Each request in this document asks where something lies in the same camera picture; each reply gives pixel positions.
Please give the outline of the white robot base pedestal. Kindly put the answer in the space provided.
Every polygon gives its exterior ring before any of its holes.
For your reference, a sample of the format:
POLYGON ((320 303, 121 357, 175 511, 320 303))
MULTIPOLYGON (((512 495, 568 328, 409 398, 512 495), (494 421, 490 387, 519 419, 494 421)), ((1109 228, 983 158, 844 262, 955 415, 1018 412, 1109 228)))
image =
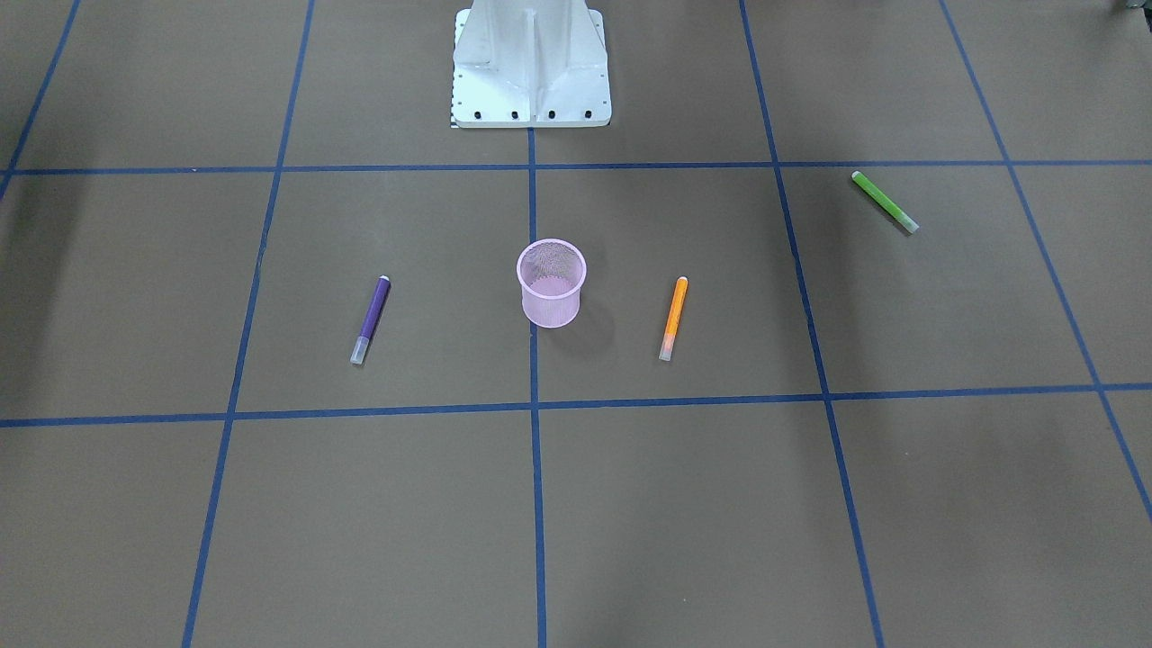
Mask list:
POLYGON ((611 125, 601 12, 584 1, 473 1, 456 13, 454 28, 453 127, 611 125))

